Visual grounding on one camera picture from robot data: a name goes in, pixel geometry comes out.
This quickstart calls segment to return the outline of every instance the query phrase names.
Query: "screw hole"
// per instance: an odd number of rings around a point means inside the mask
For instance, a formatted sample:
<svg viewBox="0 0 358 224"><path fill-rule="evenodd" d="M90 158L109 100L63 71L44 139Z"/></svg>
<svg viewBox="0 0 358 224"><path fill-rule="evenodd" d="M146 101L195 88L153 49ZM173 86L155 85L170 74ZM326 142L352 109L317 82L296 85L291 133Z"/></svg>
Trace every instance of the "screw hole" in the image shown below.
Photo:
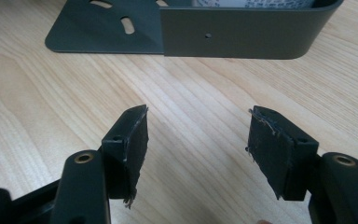
<svg viewBox="0 0 358 224"><path fill-rule="evenodd" d="M112 138L112 140L115 142L121 142L123 141L123 137L121 137L120 135L116 135Z"/></svg>
<svg viewBox="0 0 358 224"><path fill-rule="evenodd" d="M86 152L86 153L76 156L75 162L76 163L86 163L86 162L91 161L93 157L94 156L92 156L92 154Z"/></svg>
<svg viewBox="0 0 358 224"><path fill-rule="evenodd" d="M356 162L354 160L352 160L351 158L345 157L345 156L335 156L334 160L336 160L336 162L338 162L342 165L346 165L346 166L356 165Z"/></svg>
<svg viewBox="0 0 358 224"><path fill-rule="evenodd" d="M132 35L133 33L135 33L135 27L133 26L130 17L122 17L121 24L124 27L124 33L126 33L126 35Z"/></svg>

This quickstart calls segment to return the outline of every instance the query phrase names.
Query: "mounting bracket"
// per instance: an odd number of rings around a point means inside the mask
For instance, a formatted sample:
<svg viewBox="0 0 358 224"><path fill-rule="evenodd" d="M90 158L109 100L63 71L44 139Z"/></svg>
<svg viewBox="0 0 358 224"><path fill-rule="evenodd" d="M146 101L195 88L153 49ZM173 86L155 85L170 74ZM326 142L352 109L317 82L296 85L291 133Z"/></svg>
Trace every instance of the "mounting bracket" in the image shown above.
<svg viewBox="0 0 358 224"><path fill-rule="evenodd" d="M68 53L294 59L309 50L343 0L300 9L193 7L192 0L68 0L46 46ZM135 29L126 34L121 20Z"/></svg>

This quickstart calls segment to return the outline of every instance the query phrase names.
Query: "small hole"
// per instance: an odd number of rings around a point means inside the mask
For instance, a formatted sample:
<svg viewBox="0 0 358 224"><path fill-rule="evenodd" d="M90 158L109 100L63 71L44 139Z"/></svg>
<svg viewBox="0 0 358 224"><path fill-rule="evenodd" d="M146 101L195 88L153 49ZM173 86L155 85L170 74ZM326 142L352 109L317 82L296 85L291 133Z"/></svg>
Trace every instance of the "small hole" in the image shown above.
<svg viewBox="0 0 358 224"><path fill-rule="evenodd" d="M168 4L163 0L157 0L156 3L157 3L157 5L159 5L161 7L167 7L168 6Z"/></svg>
<svg viewBox="0 0 358 224"><path fill-rule="evenodd" d="M297 141L300 143L308 143L308 139L306 138L297 138Z"/></svg>
<svg viewBox="0 0 358 224"><path fill-rule="evenodd" d="M112 139L113 139L113 141L115 141L115 142L121 142L121 141L123 140L123 138L122 138L120 135L116 135L116 136L114 136Z"/></svg>
<svg viewBox="0 0 358 224"><path fill-rule="evenodd" d="M83 154L80 154L78 155L76 158L75 158L75 162L76 163L86 163L88 161L91 161L93 158L92 154L90 153L83 153Z"/></svg>
<svg viewBox="0 0 358 224"><path fill-rule="evenodd" d="M100 0L91 0L89 1L91 4L99 6L99 7L104 7L104 8L111 8L112 4L105 2L105 1L100 1Z"/></svg>
<svg viewBox="0 0 358 224"><path fill-rule="evenodd" d="M124 32L127 35L132 35L133 33L135 33L135 28L133 27L130 17L122 17L121 24L123 24Z"/></svg>
<svg viewBox="0 0 358 224"><path fill-rule="evenodd" d="M334 159L342 164L342 165L346 165L346 166L354 166L356 164L356 162L354 160L352 160L351 158L345 157L345 156L335 156Z"/></svg>

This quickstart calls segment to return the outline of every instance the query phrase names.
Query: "light wood surface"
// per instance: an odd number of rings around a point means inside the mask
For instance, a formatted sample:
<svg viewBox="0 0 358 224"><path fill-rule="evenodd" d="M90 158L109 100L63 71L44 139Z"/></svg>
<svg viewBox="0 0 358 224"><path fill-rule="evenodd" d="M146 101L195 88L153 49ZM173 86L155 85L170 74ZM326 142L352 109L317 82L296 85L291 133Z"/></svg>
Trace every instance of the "light wood surface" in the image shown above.
<svg viewBox="0 0 358 224"><path fill-rule="evenodd" d="M358 159L358 0L291 61L54 53L44 40L64 2L0 1L0 188L12 198L60 178L142 104L138 195L131 210L111 201L112 223L310 223L308 202L277 201L245 152L253 105L285 115L320 155Z"/></svg>

